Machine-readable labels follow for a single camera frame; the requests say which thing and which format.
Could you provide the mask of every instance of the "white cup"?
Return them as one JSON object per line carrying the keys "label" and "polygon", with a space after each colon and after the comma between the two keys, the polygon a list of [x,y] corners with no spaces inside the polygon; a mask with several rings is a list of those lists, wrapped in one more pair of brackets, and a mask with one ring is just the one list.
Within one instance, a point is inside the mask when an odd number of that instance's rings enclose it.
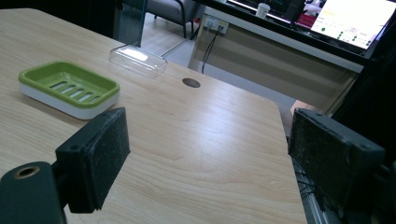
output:
{"label": "white cup", "polygon": [[270,6],[268,6],[267,4],[260,3],[259,7],[257,8],[256,16],[260,18],[265,18],[270,9]]}

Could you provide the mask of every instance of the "gray chair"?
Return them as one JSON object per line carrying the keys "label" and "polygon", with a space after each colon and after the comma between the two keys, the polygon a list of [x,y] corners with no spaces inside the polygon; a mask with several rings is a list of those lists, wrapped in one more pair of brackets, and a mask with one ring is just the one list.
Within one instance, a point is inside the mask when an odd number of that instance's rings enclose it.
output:
{"label": "gray chair", "polygon": [[204,13],[205,6],[193,0],[148,0],[147,12],[183,26],[184,38],[187,36],[186,23],[191,23],[191,33],[194,33],[193,21]]}

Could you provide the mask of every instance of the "power outlet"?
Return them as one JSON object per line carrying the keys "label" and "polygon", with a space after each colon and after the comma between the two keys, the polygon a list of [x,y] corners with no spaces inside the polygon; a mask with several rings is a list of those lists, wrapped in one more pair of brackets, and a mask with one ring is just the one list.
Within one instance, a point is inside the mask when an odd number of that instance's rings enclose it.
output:
{"label": "power outlet", "polygon": [[222,21],[222,20],[220,20],[216,17],[212,17],[212,16],[206,16],[204,27],[206,27],[206,28],[210,27],[210,30],[217,31],[219,29],[219,26],[222,27],[220,32],[222,34],[225,34],[225,32],[227,31],[227,28],[228,28],[227,21]]}

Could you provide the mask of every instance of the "soap dish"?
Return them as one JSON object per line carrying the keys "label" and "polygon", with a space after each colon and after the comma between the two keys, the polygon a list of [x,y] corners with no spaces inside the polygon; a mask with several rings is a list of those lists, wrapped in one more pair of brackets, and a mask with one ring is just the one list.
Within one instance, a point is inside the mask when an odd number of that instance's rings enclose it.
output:
{"label": "soap dish", "polygon": [[24,94],[77,119],[93,119],[120,97],[117,82],[65,61],[24,70],[19,82]]}
{"label": "soap dish", "polygon": [[124,45],[111,50],[109,60],[144,77],[152,78],[160,76],[168,65],[165,58],[132,45]]}

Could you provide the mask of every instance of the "cable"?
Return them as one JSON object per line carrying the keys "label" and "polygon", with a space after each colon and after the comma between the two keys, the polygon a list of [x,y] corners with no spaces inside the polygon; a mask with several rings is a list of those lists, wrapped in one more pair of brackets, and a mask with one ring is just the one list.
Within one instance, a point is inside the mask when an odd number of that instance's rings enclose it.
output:
{"label": "cable", "polygon": [[209,45],[206,48],[205,55],[204,55],[204,58],[202,60],[202,62],[203,62],[203,64],[202,64],[202,74],[204,73],[206,61],[209,58],[210,51],[212,51],[213,45],[215,44],[216,37],[219,35],[219,33],[222,30],[222,28],[223,28],[222,26],[219,26],[218,30],[215,33],[215,36],[213,37],[212,41],[210,41]]}

